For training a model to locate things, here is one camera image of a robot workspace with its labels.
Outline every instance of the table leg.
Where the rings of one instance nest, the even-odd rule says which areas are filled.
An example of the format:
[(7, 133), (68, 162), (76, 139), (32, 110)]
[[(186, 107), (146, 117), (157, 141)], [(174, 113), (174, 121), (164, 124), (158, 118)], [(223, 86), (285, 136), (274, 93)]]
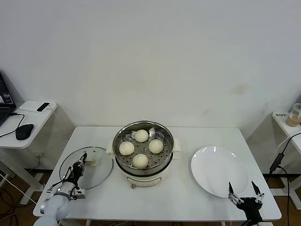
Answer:
[(7, 168), (2, 162), (0, 162), (0, 170), (5, 173), (8, 174), (11, 178), (14, 178), (16, 175), (13, 171), (11, 171), (9, 168)]
[[(18, 162), (12, 158), (2, 160), (3, 164), (11, 169), (15, 174), (17, 174), (23, 181), (25, 181), (30, 187), (26, 190), (25, 194), (29, 197), (32, 196), (34, 192), (42, 192), (43, 185), (39, 183), (39, 180), (42, 178), (42, 173), (37, 173), (35, 177), (30, 175), (23, 167), (20, 166)], [(25, 196), (21, 200), (21, 204), (27, 204), (29, 199)]]
[(2, 187), (2, 186), (4, 185), (4, 183), (6, 182), (6, 179), (9, 178), (9, 175), (6, 174), (4, 177), (5, 177), (5, 179), (3, 178), (3, 179), (0, 181), (0, 187)]
[[(273, 196), (287, 196), (287, 180), (286, 178), (281, 178), (284, 188), (272, 188), (270, 189)], [(297, 210), (301, 210), (301, 201), (295, 192), (297, 188), (301, 187), (301, 176), (297, 177), (293, 182), (290, 183), (290, 197)]]

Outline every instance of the cable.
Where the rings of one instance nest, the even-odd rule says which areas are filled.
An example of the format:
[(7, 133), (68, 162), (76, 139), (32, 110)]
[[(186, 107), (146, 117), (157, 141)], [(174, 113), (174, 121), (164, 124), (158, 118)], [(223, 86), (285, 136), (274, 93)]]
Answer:
[[(286, 170), (282, 168), (281, 166), (278, 166), (280, 169), (284, 171), (285, 174), (287, 174)], [(287, 226), (290, 225), (290, 215), (289, 215), (289, 201), (290, 201), (290, 181), (287, 179), (287, 207), (286, 207), (286, 217), (287, 217)]]
[(9, 226), (12, 226), (13, 217), (15, 217), (15, 220), (16, 220), (16, 226), (19, 226), (18, 218), (17, 218), (16, 215), (12, 215), (12, 216), (10, 217)]
[(2, 222), (3, 220), (5, 220), (5, 219), (7, 219), (8, 217), (13, 216), (13, 215), (15, 215), (15, 214), (17, 214), (17, 213), (21, 213), (21, 212), (23, 212), (23, 211), (25, 211), (25, 210), (29, 210), (29, 209), (33, 209), (33, 208), (34, 208), (34, 207), (28, 207), (28, 208), (26, 208), (26, 209), (24, 209), (24, 210), (20, 210), (20, 211), (18, 211), (18, 212), (16, 212), (16, 213), (10, 214), (10, 215), (8, 215), (7, 217), (5, 217), (5, 218), (3, 218), (2, 220), (0, 220), (0, 222)]
[(249, 223), (249, 220), (246, 220), (241, 226), (246, 225), (247, 223)]
[(71, 191), (70, 191), (70, 197), (72, 197), (72, 192), (74, 191), (75, 188), (77, 188), (77, 187), (73, 187), (73, 188), (71, 189)]
[(19, 121), (19, 124), (18, 124), (17, 128), (15, 128), (15, 130), (13, 130), (13, 131), (11, 131), (11, 132), (9, 132), (9, 133), (0, 135), (0, 137), (4, 137), (4, 136), (6, 136), (6, 135), (8, 135), (8, 134), (11, 134), (11, 133), (15, 132), (15, 131), (19, 128), (21, 122), (23, 121), (23, 119), (24, 119), (24, 117), (25, 117), (25, 114), (18, 114), (18, 113), (16, 113), (16, 112), (10, 113), (9, 115), (22, 115), (22, 119)]
[(120, 223), (120, 224), (111, 224), (110, 225), (110, 222), (109, 222), (109, 226), (120, 226), (120, 225), (122, 225), (122, 224), (125, 224), (127, 221), (124, 221), (124, 222), (122, 222), (122, 223)]
[(277, 147), (275, 153), (278, 152), (278, 149), (280, 148), (280, 146), (281, 146), (285, 141), (287, 141), (291, 136), (297, 135), (298, 133), (300, 133), (300, 131), (298, 131), (298, 132), (296, 132), (296, 133), (293, 133), (293, 134), (290, 134), (284, 141), (282, 141), (282, 142), (278, 145), (278, 147)]
[(71, 170), (71, 166), (69, 166), (69, 168), (67, 169), (67, 172), (65, 174), (65, 176), (63, 177), (63, 179), (55, 184), (53, 184), (52, 186), (50, 186), (50, 188), (52, 189), (53, 187), (57, 186), (59, 183), (63, 182), (68, 174), (68, 172), (70, 171), (70, 174), (73, 174), (72, 170)]
[(290, 143), (290, 141), (291, 141), (295, 136), (300, 135), (300, 134), (301, 134), (301, 132), (298, 132), (298, 133), (296, 133), (296, 134), (290, 136), (289, 139), (286, 138), (283, 142), (281, 142), (281, 144), (278, 146), (278, 148), (279, 148), (279, 147), (280, 147), (280, 146), (288, 139), (288, 141), (287, 141), (287, 143), (286, 143), (286, 145), (285, 145), (283, 151), (282, 151), (281, 153), (278, 153), (276, 159), (273, 161), (271, 167), (269, 168), (269, 175), (271, 175), (271, 174), (277, 169), (277, 167), (281, 164), (281, 161), (282, 161), (282, 159), (284, 158), (284, 151), (286, 150), (286, 148), (287, 148), (288, 144)]
[(5, 190), (4, 188), (2, 188), (2, 187), (0, 187), (0, 189), (1, 189), (2, 191), (4, 191), (6, 194), (8, 194), (8, 196), (9, 196), (10, 199), (11, 199), (12, 204), (7, 203), (7, 202), (5, 201), (5, 199), (3, 198), (2, 194), (0, 193), (1, 199), (2, 199), (8, 206), (13, 207), (13, 206), (14, 206), (14, 199), (13, 199), (13, 197), (11, 196), (11, 194), (10, 194), (7, 190)]
[(0, 214), (0, 217), (7, 215), (8, 212), (10, 212), (10, 210), (13, 208), (13, 205), (14, 205), (14, 199), (13, 199), (13, 197), (11, 196), (11, 194), (10, 194), (8, 191), (6, 191), (4, 188), (1, 188), (1, 189), (2, 189), (3, 191), (5, 191), (5, 192), (10, 196), (12, 204), (10, 205), (10, 204), (8, 204), (6, 201), (4, 201), (4, 199), (3, 199), (3, 197), (2, 197), (2, 194), (0, 194), (2, 200), (3, 200), (8, 206), (10, 206), (10, 208), (8, 209), (8, 211), (6, 211), (5, 213)]
[(31, 199), (31, 197), (27, 196), (24, 192), (22, 192), (17, 186), (13, 185), (9, 180), (7, 180), (4, 176), (2, 176), (7, 182), (9, 182), (13, 187), (15, 187), (16, 189), (18, 189), (23, 195), (25, 195), (27, 198), (29, 198), (33, 203), (37, 204), (33, 199)]
[(285, 147), (284, 147), (284, 149), (283, 149), (283, 151), (282, 151), (281, 154), (284, 153), (284, 151), (286, 150), (286, 148), (287, 148), (288, 144), (290, 143), (291, 139), (294, 138), (294, 137), (297, 136), (297, 135), (300, 135), (300, 134), (301, 134), (301, 133), (297, 133), (297, 134), (291, 136), (291, 138), (289, 138), (289, 140), (288, 140), (288, 142), (286, 143), (286, 145), (285, 145)]

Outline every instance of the white cable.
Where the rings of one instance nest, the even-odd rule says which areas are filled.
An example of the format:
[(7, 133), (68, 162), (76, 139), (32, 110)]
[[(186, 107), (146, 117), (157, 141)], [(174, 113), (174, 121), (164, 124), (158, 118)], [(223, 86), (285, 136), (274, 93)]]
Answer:
[(278, 149), (280, 148), (280, 146), (281, 146), (285, 141), (287, 141), (289, 138), (291, 138), (292, 136), (294, 136), (294, 135), (296, 135), (296, 134), (298, 134), (298, 133), (300, 133), (300, 132), (301, 132), (301, 131), (295, 132), (294, 134), (289, 135), (284, 141), (282, 141), (282, 142), (278, 145), (278, 147), (277, 147), (277, 149), (276, 149), (276, 151), (275, 151), (275, 154), (278, 154)]
[(122, 225), (122, 224), (124, 224), (124, 223), (126, 223), (126, 222), (127, 222), (127, 221), (124, 221), (124, 222), (122, 222), (122, 223), (120, 223), (120, 224), (117, 224), (117, 225), (113, 223), (113, 224), (111, 224), (111, 225), (109, 224), (109, 226), (120, 226), (120, 225)]
[(5, 179), (7, 182), (9, 182), (12, 186), (14, 186), (16, 189), (18, 189), (23, 195), (25, 195), (27, 198), (29, 198), (34, 204), (37, 204), (34, 200), (31, 199), (31, 197), (27, 196), (24, 192), (22, 192), (17, 186), (13, 185), (9, 180), (7, 180), (4, 176), (2, 176), (3, 179)]
[(34, 208), (34, 207), (28, 207), (28, 208), (26, 208), (26, 209), (24, 209), (24, 210), (20, 210), (19, 212), (16, 212), (16, 213), (13, 213), (13, 214), (11, 214), (11, 215), (8, 215), (8, 216), (4, 217), (2, 220), (0, 220), (0, 222), (3, 221), (3, 220), (5, 220), (6, 218), (12, 216), (12, 215), (15, 215), (15, 214), (20, 213), (20, 212), (22, 212), (22, 211), (29, 210), (29, 209), (33, 209), (33, 208)]

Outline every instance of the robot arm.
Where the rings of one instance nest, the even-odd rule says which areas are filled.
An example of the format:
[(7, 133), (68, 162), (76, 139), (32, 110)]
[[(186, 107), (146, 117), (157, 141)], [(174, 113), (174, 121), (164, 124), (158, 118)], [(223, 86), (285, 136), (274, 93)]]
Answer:
[(256, 193), (256, 197), (239, 198), (234, 193), (232, 185), (229, 182), (228, 198), (237, 208), (246, 214), (247, 221), (242, 226), (273, 226), (273, 224), (270, 222), (263, 222), (259, 210), (262, 207), (264, 193), (260, 192), (259, 187), (253, 181), (252, 185)]
[(34, 226), (59, 225), (59, 222), (69, 213), (70, 201), (85, 198), (85, 191), (78, 187), (78, 180), (84, 173), (86, 158), (87, 153), (84, 153), (82, 157), (72, 165), (72, 167), (68, 168), (63, 180), (52, 185), (47, 190), (47, 192), (50, 193), (54, 186), (62, 183), (54, 195), (50, 199), (45, 200), (41, 205), (40, 211), (43, 216), (34, 223)]

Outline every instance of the black cable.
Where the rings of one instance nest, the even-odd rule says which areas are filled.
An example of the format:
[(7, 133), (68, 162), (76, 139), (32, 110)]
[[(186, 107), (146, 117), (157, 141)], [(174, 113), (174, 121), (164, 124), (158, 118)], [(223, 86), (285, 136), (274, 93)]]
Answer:
[(249, 220), (246, 220), (241, 226), (246, 225), (247, 223), (249, 223)]
[(73, 192), (73, 190), (76, 188), (76, 186), (73, 188), (73, 189), (71, 189), (71, 191), (70, 191), (70, 197), (72, 197), (72, 192)]
[[(12, 214), (14, 214), (14, 212), (15, 212), (15, 208), (16, 208), (17, 204), (20, 202), (20, 200), (22, 199), (22, 196), (23, 196), (23, 195), (21, 195), (21, 197), (18, 199), (18, 201), (16, 202), (15, 206), (13, 207)], [(17, 226), (18, 226), (18, 218), (17, 218), (17, 216), (16, 216), (15, 214), (14, 214), (14, 215), (12, 215), (12, 216), (10, 217), (9, 226), (11, 226), (11, 223), (12, 223), (13, 217), (15, 217), (15, 219), (16, 219), (16, 224), (17, 224)]]
[(268, 174), (268, 173), (263, 173), (262, 174), (264, 178), (266, 177), (271, 177), (271, 178), (297, 178), (301, 176), (301, 173), (274, 173), (274, 174)]
[(287, 148), (288, 144), (290, 143), (291, 139), (292, 139), (293, 137), (297, 136), (297, 135), (300, 135), (300, 134), (301, 134), (301, 133), (297, 133), (297, 134), (291, 136), (291, 138), (288, 139), (288, 142), (286, 143), (286, 145), (285, 145), (285, 147), (284, 147), (284, 149), (283, 149), (283, 151), (282, 151), (281, 154), (284, 153), (284, 151), (286, 150), (286, 148)]
[(267, 179), (266, 179), (266, 182), (268, 182), (270, 175), (271, 175), (271, 174), (276, 170), (276, 168), (281, 164), (281, 161), (282, 161), (282, 159), (284, 158), (284, 151), (286, 150), (286, 148), (287, 148), (288, 144), (290, 143), (290, 141), (291, 141), (295, 136), (300, 135), (300, 134), (301, 134), (301, 132), (300, 132), (300, 133), (297, 133), (297, 134), (295, 134), (295, 135), (293, 135), (293, 136), (291, 136), (291, 137), (288, 139), (288, 141), (287, 141), (287, 143), (286, 143), (286, 145), (285, 145), (283, 151), (282, 151), (281, 153), (278, 153), (276, 159), (274, 160), (274, 162), (272, 163), (271, 167), (269, 168), (269, 175), (268, 175), (268, 177), (267, 177)]
[(39, 167), (39, 166), (40, 166), (40, 159), (41, 159), (41, 157), (39, 156), (39, 157), (38, 157), (38, 160), (39, 160), (39, 161), (38, 161), (38, 165), (35, 166), (35, 167), (33, 167), (33, 168), (31, 168), (29, 171), (26, 171), (26, 172), (30, 173), (33, 169)]
[(4, 137), (4, 136), (6, 136), (6, 135), (8, 135), (8, 134), (11, 134), (11, 133), (15, 132), (15, 131), (19, 128), (21, 122), (23, 121), (23, 119), (24, 119), (24, 117), (25, 117), (25, 114), (18, 114), (18, 113), (16, 113), (16, 112), (11, 113), (10, 115), (22, 115), (22, 119), (20, 120), (20, 122), (19, 122), (17, 128), (15, 128), (15, 130), (13, 130), (13, 131), (11, 131), (11, 132), (9, 132), (9, 133), (0, 135), (0, 137)]
[(12, 204), (6, 203), (6, 201), (4, 201), (4, 199), (3, 199), (3, 197), (2, 197), (2, 194), (0, 194), (0, 197), (2, 198), (2, 200), (3, 200), (6, 204), (8, 204), (8, 205), (10, 206), (10, 208), (8, 209), (8, 211), (6, 211), (5, 213), (0, 214), (0, 217), (3, 217), (3, 216), (9, 215), (8, 213), (10, 212), (10, 210), (13, 208), (13, 205), (14, 205), (14, 199), (13, 199), (13, 197), (11, 196), (11, 194), (8, 193), (8, 191), (6, 191), (4, 188), (1, 188), (1, 190), (5, 191), (5, 192), (9, 195), (9, 197), (11, 198), (11, 201), (12, 201)]
[(13, 206), (14, 206), (14, 199), (13, 199), (13, 197), (11, 196), (11, 194), (10, 194), (7, 190), (5, 190), (4, 188), (2, 188), (2, 187), (0, 187), (0, 189), (1, 189), (2, 191), (4, 191), (6, 194), (8, 194), (8, 196), (9, 196), (10, 199), (11, 199), (12, 204), (7, 203), (7, 202), (5, 201), (5, 199), (4, 199), (3, 196), (2, 196), (2, 193), (0, 193), (1, 199), (2, 199), (8, 206), (13, 207)]
[(70, 174), (71, 174), (71, 173), (73, 174), (71, 168), (72, 168), (72, 167), (69, 166), (69, 168), (67, 169), (67, 172), (66, 172), (65, 176), (63, 177), (63, 179), (62, 179), (61, 181), (59, 181), (59, 182), (53, 184), (51, 187), (53, 188), (53, 187), (57, 186), (59, 183), (63, 182), (63, 181), (65, 180), (65, 178), (66, 178), (66, 176), (67, 176), (67, 174), (68, 174), (69, 171), (70, 171)]
[[(287, 174), (286, 170), (282, 168), (281, 166), (278, 166), (280, 169), (284, 171), (285, 174)], [(290, 215), (289, 215), (289, 201), (290, 201), (290, 181), (287, 179), (287, 207), (286, 207), (286, 216), (287, 216), (287, 226), (290, 225)]]

